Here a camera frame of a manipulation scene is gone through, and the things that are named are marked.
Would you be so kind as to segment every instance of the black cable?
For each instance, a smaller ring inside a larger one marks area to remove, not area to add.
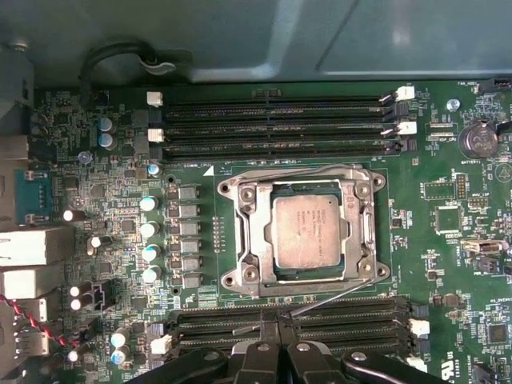
[[[80,104],[86,108],[90,103],[92,92],[91,78],[96,65],[106,58],[120,54],[136,54],[143,62],[157,63],[157,55],[153,47],[145,42],[119,42],[109,46],[103,46],[91,51],[80,69]]]

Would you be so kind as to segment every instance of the chip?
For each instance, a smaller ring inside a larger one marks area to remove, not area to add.
[[[341,260],[341,231],[336,196],[278,197],[272,208],[275,263],[281,269],[336,266]]]
[[[83,368],[86,372],[93,372],[96,370],[96,364],[94,364],[93,362],[86,362]]]
[[[506,342],[508,330],[505,324],[493,324],[488,328],[489,342]]]
[[[429,280],[435,280],[436,278],[438,278],[438,274],[436,273],[435,270],[429,270],[426,273],[426,278],[428,278]]]
[[[109,262],[102,262],[99,265],[99,273],[100,274],[110,274],[112,273],[112,264]]]
[[[126,144],[121,148],[121,156],[131,157],[135,154],[135,149],[130,145]]]
[[[135,178],[135,170],[125,170],[123,175],[125,178]]]
[[[67,190],[76,190],[78,188],[78,179],[74,177],[64,178],[64,187]]]
[[[391,228],[402,228],[402,219],[401,218],[392,218],[391,219]]]
[[[121,230],[123,232],[134,232],[135,222],[133,220],[123,220],[121,222]]]
[[[134,354],[134,364],[136,366],[142,366],[146,364],[146,356],[144,354]]]
[[[445,294],[444,303],[445,306],[449,306],[451,308],[458,308],[461,300],[459,296],[456,294]]]
[[[434,306],[442,306],[442,296],[440,294],[435,294],[432,297],[432,303]]]
[[[131,330],[134,334],[143,334],[146,330],[146,325],[143,322],[134,322],[131,325]]]
[[[452,234],[461,230],[461,213],[458,206],[438,206],[435,211],[437,234]]]
[[[92,198],[104,198],[105,197],[105,187],[101,184],[98,186],[93,186],[90,189],[90,196]]]
[[[131,306],[136,310],[143,310],[147,307],[147,298],[131,298]]]
[[[147,170],[146,168],[136,168],[135,169],[135,178],[137,180],[145,180],[147,179]]]

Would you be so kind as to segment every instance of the cable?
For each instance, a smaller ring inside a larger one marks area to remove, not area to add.
[[[145,42],[119,42],[89,52],[80,69],[80,104],[82,107],[86,108],[90,103],[93,69],[106,58],[120,54],[136,54],[142,62],[148,65],[156,65],[158,62],[153,47]]]
[[[0,294],[0,302],[4,302],[8,306],[10,306],[17,316],[22,316],[23,318],[27,319],[30,322],[30,326],[36,328],[37,330],[39,330],[39,332],[44,333],[48,338],[54,340],[61,346],[80,346],[80,343],[77,342],[76,340],[67,340],[66,338],[64,338],[63,335],[53,336],[48,328],[42,326],[41,323],[39,323],[31,314],[25,312],[23,308],[21,308],[14,300],[9,300],[3,294]]]

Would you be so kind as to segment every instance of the ram slot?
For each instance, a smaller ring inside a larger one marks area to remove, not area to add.
[[[352,156],[383,156],[402,152],[400,141],[330,141],[330,142],[293,142],[279,146],[268,146],[265,143],[253,146],[230,144],[218,146],[166,146],[162,148],[162,160],[165,162],[186,162],[201,158],[203,160],[255,160],[279,158],[317,158],[317,157],[352,157]]]
[[[210,105],[174,105],[167,109],[166,119],[172,122],[197,121],[200,119],[230,120],[234,118],[396,118],[408,114],[406,103],[383,106],[380,102],[344,101],[323,98],[320,100],[266,100],[262,102],[231,102]]]

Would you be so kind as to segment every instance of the capacitor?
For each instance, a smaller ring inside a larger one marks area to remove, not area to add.
[[[120,346],[112,352],[110,360],[116,366],[120,366],[128,359],[128,356],[130,356],[130,348],[128,346]]]
[[[93,303],[93,295],[91,293],[83,294],[79,298],[71,300],[70,307],[72,310],[80,310],[84,306],[89,306]]]
[[[88,150],[84,150],[80,152],[77,156],[78,163],[82,166],[86,166],[87,164],[91,164],[93,161],[93,154]]]
[[[101,134],[98,139],[98,144],[106,150],[112,150],[118,145],[118,140],[113,138],[111,134]]]
[[[147,173],[149,176],[156,178],[162,174],[162,168],[158,164],[149,164],[147,166]]]
[[[89,344],[81,344],[67,354],[67,359],[70,362],[77,362],[84,354],[88,352],[90,352]]]
[[[160,255],[160,247],[156,244],[149,244],[142,250],[142,258],[147,262],[152,262]]]
[[[65,222],[82,222],[86,217],[84,210],[65,210],[62,214]]]
[[[147,270],[142,272],[142,281],[145,284],[152,284],[156,282],[162,275],[162,269],[159,266],[150,266]]]
[[[146,196],[138,205],[141,210],[150,212],[151,210],[156,210],[158,208],[158,199],[155,196]]]
[[[86,294],[87,292],[90,292],[92,290],[93,283],[92,282],[83,282],[81,284],[78,284],[77,286],[72,286],[70,288],[70,296],[72,298],[77,298],[78,296],[81,296],[83,294]]]
[[[141,236],[144,238],[150,238],[155,236],[160,231],[160,225],[157,222],[147,222],[141,225]]]
[[[488,122],[477,122],[462,130],[458,146],[468,158],[490,158],[498,152],[498,135]]]
[[[119,348],[124,346],[130,339],[130,330],[127,328],[117,328],[112,337],[110,337],[110,344]]]
[[[112,238],[110,236],[93,236],[90,239],[90,244],[94,248],[99,248],[101,246],[109,246],[112,244]]]
[[[109,118],[100,118],[98,128],[101,132],[112,134],[116,131],[116,127]]]

